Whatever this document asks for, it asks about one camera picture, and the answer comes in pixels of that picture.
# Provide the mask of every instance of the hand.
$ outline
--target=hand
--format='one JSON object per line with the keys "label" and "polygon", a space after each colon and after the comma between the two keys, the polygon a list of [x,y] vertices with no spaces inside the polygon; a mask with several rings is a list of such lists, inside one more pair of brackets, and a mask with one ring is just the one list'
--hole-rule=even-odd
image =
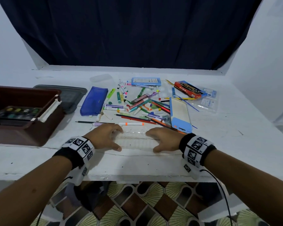
{"label": "hand", "polygon": [[102,124],[83,137],[89,139],[95,149],[112,148],[120,152],[122,148],[111,139],[113,131],[123,132],[118,124]]}
{"label": "hand", "polygon": [[153,152],[176,151],[179,149],[181,139],[185,134],[173,131],[168,128],[152,128],[146,135],[160,140],[160,144],[153,148]]}

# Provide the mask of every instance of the brown container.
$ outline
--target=brown container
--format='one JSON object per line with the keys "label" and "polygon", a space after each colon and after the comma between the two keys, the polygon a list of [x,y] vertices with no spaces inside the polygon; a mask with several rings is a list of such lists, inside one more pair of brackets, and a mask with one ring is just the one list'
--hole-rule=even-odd
{"label": "brown container", "polygon": [[0,143],[30,146],[43,146],[58,124],[64,118],[64,112],[59,105],[45,122],[37,118],[53,104],[60,101],[61,91],[58,89],[34,89],[0,86],[0,110],[7,106],[27,106],[42,108],[24,126],[0,125]]}

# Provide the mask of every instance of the dark blue curtain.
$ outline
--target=dark blue curtain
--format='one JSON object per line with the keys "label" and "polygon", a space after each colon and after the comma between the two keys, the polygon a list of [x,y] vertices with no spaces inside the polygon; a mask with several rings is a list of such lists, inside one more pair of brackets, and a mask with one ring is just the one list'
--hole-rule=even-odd
{"label": "dark blue curtain", "polygon": [[0,0],[49,64],[215,70],[261,0]]}

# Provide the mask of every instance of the white table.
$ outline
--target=white table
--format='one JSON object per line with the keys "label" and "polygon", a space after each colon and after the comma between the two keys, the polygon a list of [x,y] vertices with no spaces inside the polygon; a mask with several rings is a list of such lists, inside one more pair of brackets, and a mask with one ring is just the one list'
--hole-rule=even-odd
{"label": "white table", "polygon": [[[262,171],[283,180],[283,134],[276,129],[224,76],[182,74],[109,73],[114,79],[130,79],[133,76],[160,77],[170,81],[186,80],[195,85],[215,89],[220,94],[217,113],[190,113],[192,124],[198,129],[194,133],[206,137],[215,146]],[[15,71],[0,73],[0,85],[33,87],[37,84],[65,85],[91,88],[89,78],[104,72],[87,71]],[[80,107],[74,114],[67,115],[43,147],[0,145],[0,180],[16,180],[49,159],[69,137],[83,135],[90,125],[79,124]],[[106,117],[102,122],[109,122]],[[143,131],[157,125],[146,124]],[[99,153],[98,164],[90,170],[86,180],[112,181],[194,181],[179,166],[181,152],[174,155],[142,153],[123,149],[122,152]],[[214,182],[203,172],[199,182]]]}

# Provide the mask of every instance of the gray plastic lid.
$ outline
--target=gray plastic lid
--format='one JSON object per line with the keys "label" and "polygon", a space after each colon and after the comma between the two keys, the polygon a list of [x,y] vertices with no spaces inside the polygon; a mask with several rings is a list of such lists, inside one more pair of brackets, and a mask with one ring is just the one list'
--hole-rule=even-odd
{"label": "gray plastic lid", "polygon": [[73,113],[83,96],[87,93],[86,88],[72,86],[36,85],[34,88],[61,90],[61,106],[66,114]]}

